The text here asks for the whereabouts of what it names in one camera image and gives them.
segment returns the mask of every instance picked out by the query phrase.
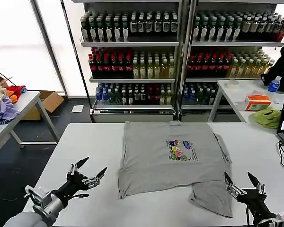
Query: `white table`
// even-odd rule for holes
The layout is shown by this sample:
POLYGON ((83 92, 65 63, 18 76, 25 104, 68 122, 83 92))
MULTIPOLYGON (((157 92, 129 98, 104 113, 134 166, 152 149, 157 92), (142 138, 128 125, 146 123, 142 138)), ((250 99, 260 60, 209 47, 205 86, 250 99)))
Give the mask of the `white table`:
POLYGON ((1 147, 10 139, 12 136, 16 142, 19 144, 21 148, 23 148, 27 144, 53 144, 56 145, 60 139, 60 136, 55 130, 55 127, 48 116, 46 110, 44 109, 42 102, 39 98, 40 92, 38 91, 27 91, 19 97, 19 100, 14 104, 15 109, 19 111, 19 115, 16 116, 14 120, 12 120, 8 124, 0 125, 0 149, 1 147), (13 128, 19 123, 19 121, 27 114, 30 109, 36 105, 39 113, 42 118, 45 120, 52 136, 54 137, 56 142, 22 142, 21 139, 16 135, 13 131, 13 128))
MULTIPOLYGON (((232 179, 241 188, 252 187, 247 171, 265 183, 266 204, 284 212, 284 170, 275 135, 246 123, 209 123, 225 141, 232 159, 232 179)), ((101 185, 84 199, 70 200, 55 226, 60 227, 210 227, 246 225, 244 204, 232 201, 233 218, 224 218, 188 202, 191 188, 174 188, 118 199, 117 170, 123 147, 122 123, 72 123, 64 131, 36 187, 58 189, 70 164, 89 156, 81 172, 95 176, 108 167, 101 185)), ((24 211, 32 211, 29 200, 24 211)))
MULTIPOLYGON (((244 100, 247 95, 263 94, 267 95, 267 87, 263 85, 261 80, 237 80, 239 86, 231 88, 228 85, 229 80, 218 80, 218 92, 210 112, 208 122, 213 122, 216 115, 222 95, 226 98, 232 109, 242 122, 253 122, 251 114, 254 111, 245 111, 244 100)), ((284 102, 284 94, 276 93, 274 98, 279 101, 279 104, 272 103, 271 106, 281 110, 284 102)))

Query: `white paper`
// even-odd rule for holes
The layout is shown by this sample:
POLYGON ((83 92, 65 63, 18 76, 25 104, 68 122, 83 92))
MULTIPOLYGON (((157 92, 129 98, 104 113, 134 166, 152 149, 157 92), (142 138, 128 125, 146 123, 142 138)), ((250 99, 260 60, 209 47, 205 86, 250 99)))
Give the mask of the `white paper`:
POLYGON ((71 112, 72 113, 80 113, 83 110, 84 105, 74 105, 71 112))

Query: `purple cloth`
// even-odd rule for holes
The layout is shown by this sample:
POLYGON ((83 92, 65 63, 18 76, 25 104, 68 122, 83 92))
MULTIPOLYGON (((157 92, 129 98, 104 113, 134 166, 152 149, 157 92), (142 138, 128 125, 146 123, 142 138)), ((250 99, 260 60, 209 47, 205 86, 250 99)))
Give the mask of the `purple cloth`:
POLYGON ((0 120, 7 120, 11 121, 13 120, 17 115, 19 114, 19 111, 16 110, 13 106, 13 103, 11 102, 10 98, 8 96, 3 96, 0 103, 0 120))

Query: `red cloth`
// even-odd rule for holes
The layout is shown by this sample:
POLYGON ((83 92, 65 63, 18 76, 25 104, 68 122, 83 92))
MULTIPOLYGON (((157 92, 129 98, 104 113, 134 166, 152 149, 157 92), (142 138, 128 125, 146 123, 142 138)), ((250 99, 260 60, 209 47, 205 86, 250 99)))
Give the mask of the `red cloth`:
POLYGON ((6 89, 9 91, 13 91, 15 96, 17 96, 17 99, 19 99, 21 95, 21 89, 24 88, 25 86, 10 86, 7 87, 6 89))

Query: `orange object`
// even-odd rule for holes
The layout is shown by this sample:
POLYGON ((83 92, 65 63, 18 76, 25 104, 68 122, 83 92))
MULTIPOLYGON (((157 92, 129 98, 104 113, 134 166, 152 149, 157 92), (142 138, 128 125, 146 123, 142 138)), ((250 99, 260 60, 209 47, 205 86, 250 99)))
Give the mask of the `orange object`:
POLYGON ((262 95, 246 96, 246 111, 259 111, 266 109, 271 104, 269 97, 262 95))

